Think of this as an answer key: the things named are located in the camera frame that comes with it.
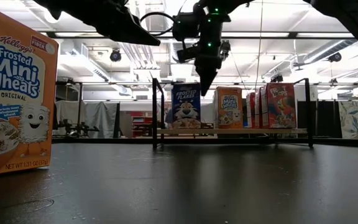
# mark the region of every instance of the ventilation duct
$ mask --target ventilation duct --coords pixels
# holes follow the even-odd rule
[[[92,59],[89,60],[93,64],[93,69],[91,69],[91,72],[102,79],[104,79],[105,82],[108,82],[109,80],[111,82],[114,82],[108,77],[108,72],[106,72],[103,68],[101,68],[96,62],[94,62]],[[126,88],[122,85],[111,85],[115,90],[119,92],[121,96],[132,96],[132,90],[130,88]]]
[[[346,47],[356,43],[357,40],[332,40],[328,42],[327,44],[324,44],[317,50],[305,55],[303,57],[304,63],[315,63],[318,62],[324,58],[327,58],[336,52],[345,49]]]
[[[83,61],[85,63],[85,67],[93,74],[101,77],[105,82],[115,82],[112,80],[108,72],[106,72],[102,67],[100,67],[94,60],[88,57],[88,48],[85,45],[81,45],[81,53],[79,53],[76,49],[73,49],[73,54],[77,57],[83,57]],[[126,88],[122,85],[111,85],[115,90],[117,90],[121,95],[131,96],[132,90],[130,88]]]
[[[319,47],[317,50],[314,50],[306,55],[298,55],[298,64],[300,66],[304,64],[316,63],[324,58],[327,58],[340,50],[345,49],[346,47],[356,43],[356,39],[352,40],[332,40],[327,44]],[[276,74],[281,74],[283,76],[289,76],[291,74],[292,66],[295,61],[294,55],[287,57],[284,61],[280,62],[275,67],[271,68],[265,75],[271,77]]]

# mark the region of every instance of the table surface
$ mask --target table surface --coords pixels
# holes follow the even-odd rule
[[[358,148],[54,144],[0,175],[0,223],[358,223]]]

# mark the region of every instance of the orange cereal box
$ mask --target orange cereal box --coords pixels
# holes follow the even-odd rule
[[[214,94],[215,127],[241,129],[242,90],[240,88],[217,87]]]
[[[0,173],[48,166],[58,44],[0,13]]]

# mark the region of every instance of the frosted mini wheats box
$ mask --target frosted mini wheats box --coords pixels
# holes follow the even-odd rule
[[[0,13],[0,173],[50,164],[57,51]]]

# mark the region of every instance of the gray curtain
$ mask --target gray curtain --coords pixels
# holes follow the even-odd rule
[[[98,102],[85,105],[85,124],[96,126],[99,131],[90,131],[90,138],[113,138],[116,123],[117,103]]]

